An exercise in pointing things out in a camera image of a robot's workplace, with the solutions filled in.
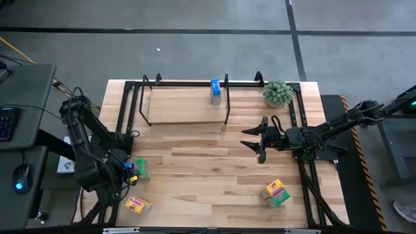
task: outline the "green succulent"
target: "green succulent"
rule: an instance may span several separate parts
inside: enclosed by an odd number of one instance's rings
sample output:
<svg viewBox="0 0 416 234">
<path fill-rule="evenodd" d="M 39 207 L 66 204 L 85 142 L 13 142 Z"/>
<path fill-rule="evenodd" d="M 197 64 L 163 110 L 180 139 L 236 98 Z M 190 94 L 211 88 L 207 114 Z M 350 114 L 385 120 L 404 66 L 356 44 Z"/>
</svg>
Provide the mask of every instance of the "green succulent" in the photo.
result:
<svg viewBox="0 0 416 234">
<path fill-rule="evenodd" d="M 274 107 L 282 107 L 293 99 L 292 88 L 284 80 L 269 81 L 265 86 L 263 96 Z"/>
</svg>

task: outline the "sneaker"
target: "sneaker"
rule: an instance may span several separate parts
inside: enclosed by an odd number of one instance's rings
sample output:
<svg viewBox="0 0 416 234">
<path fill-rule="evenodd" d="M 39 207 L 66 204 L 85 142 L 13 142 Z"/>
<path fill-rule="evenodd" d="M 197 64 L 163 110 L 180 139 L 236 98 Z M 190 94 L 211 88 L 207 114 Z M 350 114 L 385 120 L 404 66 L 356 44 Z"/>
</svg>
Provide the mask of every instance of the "sneaker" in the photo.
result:
<svg viewBox="0 0 416 234">
<path fill-rule="evenodd" d="M 401 217 L 416 224 L 416 202 L 401 203 L 394 201 L 393 207 Z"/>
</svg>

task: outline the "floor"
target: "floor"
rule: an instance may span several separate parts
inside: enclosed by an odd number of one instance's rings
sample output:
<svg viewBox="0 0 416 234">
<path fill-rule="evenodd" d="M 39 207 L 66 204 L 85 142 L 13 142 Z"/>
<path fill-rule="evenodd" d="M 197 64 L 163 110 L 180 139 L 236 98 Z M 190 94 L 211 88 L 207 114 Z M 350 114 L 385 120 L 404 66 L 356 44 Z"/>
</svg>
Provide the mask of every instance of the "floor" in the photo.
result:
<svg viewBox="0 0 416 234">
<path fill-rule="evenodd" d="M 229 73 L 231 80 L 252 80 L 260 70 L 265 79 L 317 81 L 322 94 L 343 94 L 352 107 L 365 99 L 389 103 L 415 84 L 415 10 L 412 0 L 16 0 L 0 11 L 0 25 L 149 29 L 135 34 L 1 33 L 35 62 L 56 64 L 57 79 L 70 88 L 80 86 L 97 104 L 108 79 L 159 72 L 163 79 Z M 4 44 L 0 51 L 19 56 Z M 63 100 L 52 90 L 47 108 L 56 114 Z M 42 126 L 57 137 L 66 134 L 48 115 Z M 391 178 L 377 128 L 358 134 L 374 184 Z M 393 199 L 416 197 L 416 186 L 376 190 L 388 229 L 416 233 L 391 208 Z M 48 191 L 42 207 L 51 219 L 45 225 L 68 224 L 76 195 L 75 189 Z"/>
</svg>

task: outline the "cardboard box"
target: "cardboard box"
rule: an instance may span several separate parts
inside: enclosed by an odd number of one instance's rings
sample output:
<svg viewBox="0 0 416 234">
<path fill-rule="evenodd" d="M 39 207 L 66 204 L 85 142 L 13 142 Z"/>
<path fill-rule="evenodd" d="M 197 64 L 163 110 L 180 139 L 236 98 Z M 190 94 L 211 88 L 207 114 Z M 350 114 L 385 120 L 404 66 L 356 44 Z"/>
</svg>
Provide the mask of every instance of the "cardboard box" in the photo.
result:
<svg viewBox="0 0 416 234">
<path fill-rule="evenodd" d="M 260 195 L 264 198 L 270 198 L 273 195 L 279 193 L 285 188 L 282 182 L 279 179 L 273 181 L 273 183 L 267 185 L 264 189 L 260 191 Z"/>
<path fill-rule="evenodd" d="M 221 103 L 221 87 L 218 79 L 211 80 L 211 103 L 213 105 Z"/>
<path fill-rule="evenodd" d="M 150 179 L 150 168 L 145 159 L 136 159 L 136 170 L 140 172 L 138 179 Z"/>
<path fill-rule="evenodd" d="M 290 197 L 291 196 L 289 195 L 289 193 L 285 189 L 283 189 L 277 194 L 273 195 L 273 197 L 267 198 L 265 201 L 270 208 L 275 208 L 281 205 L 284 201 L 287 200 L 287 198 Z"/>
<path fill-rule="evenodd" d="M 151 203 L 141 198 L 130 197 L 124 206 L 134 213 L 143 215 L 150 211 Z"/>
</svg>

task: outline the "small blue box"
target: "small blue box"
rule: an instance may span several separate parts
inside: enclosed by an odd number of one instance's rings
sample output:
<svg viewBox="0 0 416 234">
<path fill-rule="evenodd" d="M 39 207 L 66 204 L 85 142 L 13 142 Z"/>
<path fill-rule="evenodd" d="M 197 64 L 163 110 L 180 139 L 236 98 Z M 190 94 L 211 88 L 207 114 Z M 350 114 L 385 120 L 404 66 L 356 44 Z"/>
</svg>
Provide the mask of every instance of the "small blue box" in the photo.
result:
<svg viewBox="0 0 416 234">
<path fill-rule="evenodd" d="M 213 79 L 211 80 L 211 103 L 213 105 L 218 105 L 221 102 L 221 87 L 220 80 Z"/>
</svg>

